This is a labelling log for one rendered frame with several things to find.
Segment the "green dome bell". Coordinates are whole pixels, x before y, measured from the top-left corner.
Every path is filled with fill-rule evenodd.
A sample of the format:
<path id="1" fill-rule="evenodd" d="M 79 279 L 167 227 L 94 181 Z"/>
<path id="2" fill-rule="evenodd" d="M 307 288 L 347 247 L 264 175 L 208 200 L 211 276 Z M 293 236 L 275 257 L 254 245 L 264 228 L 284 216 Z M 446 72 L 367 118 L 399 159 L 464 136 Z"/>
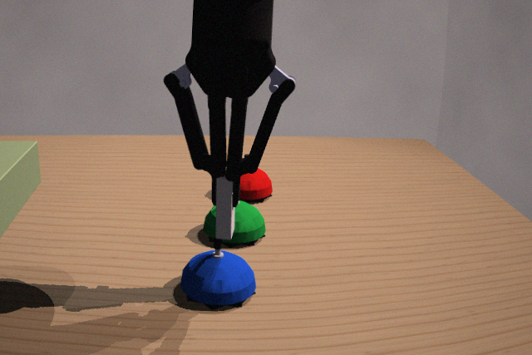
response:
<path id="1" fill-rule="evenodd" d="M 233 248 L 241 244 L 254 246 L 255 240 L 265 237 L 264 217 L 254 206 L 239 200 L 234 209 L 234 232 L 231 240 L 222 239 L 222 244 Z M 209 236 L 209 242 L 214 242 L 216 228 L 216 206 L 205 216 L 204 232 Z"/>

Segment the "blue dome-shaped bell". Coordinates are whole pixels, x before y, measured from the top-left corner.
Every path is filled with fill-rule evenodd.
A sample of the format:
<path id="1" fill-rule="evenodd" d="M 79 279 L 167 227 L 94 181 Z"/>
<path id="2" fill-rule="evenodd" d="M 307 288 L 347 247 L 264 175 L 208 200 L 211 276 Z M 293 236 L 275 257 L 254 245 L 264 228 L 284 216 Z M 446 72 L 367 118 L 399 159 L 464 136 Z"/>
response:
<path id="1" fill-rule="evenodd" d="M 187 301 L 203 303 L 211 310 L 242 308 L 243 301 L 256 294 L 254 272 L 244 259 L 221 250 L 222 239 L 214 238 L 214 249 L 195 255 L 187 263 L 180 282 L 182 291 Z"/>

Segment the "red dome bell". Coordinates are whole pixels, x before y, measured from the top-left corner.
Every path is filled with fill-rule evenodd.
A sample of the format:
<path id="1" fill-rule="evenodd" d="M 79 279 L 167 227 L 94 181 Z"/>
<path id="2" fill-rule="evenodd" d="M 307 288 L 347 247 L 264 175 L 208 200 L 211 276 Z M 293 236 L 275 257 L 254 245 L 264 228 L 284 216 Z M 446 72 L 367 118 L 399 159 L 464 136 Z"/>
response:
<path id="1" fill-rule="evenodd" d="M 259 202 L 263 203 L 264 198 L 268 198 L 273 192 L 272 183 L 267 174 L 261 169 L 253 174 L 240 176 L 240 198 L 239 200 L 246 203 Z M 268 197 L 267 197 L 268 196 Z"/>

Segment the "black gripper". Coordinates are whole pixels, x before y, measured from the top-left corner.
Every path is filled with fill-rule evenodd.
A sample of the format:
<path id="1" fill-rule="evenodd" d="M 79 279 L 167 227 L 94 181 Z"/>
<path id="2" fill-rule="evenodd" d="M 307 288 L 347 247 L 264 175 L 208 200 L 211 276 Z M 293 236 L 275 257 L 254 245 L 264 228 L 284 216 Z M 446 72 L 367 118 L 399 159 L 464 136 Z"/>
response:
<path id="1" fill-rule="evenodd" d="M 216 239 L 232 239 L 240 176 L 257 171 L 280 107 L 295 89 L 295 79 L 275 66 L 272 26 L 273 0 L 194 0 L 190 51 L 185 64 L 164 78 L 175 98 L 193 166 L 212 177 Z M 208 95 L 210 155 L 190 73 Z M 242 159 L 248 97 L 268 76 L 272 95 L 249 157 Z M 232 98 L 228 156 L 226 97 Z"/>

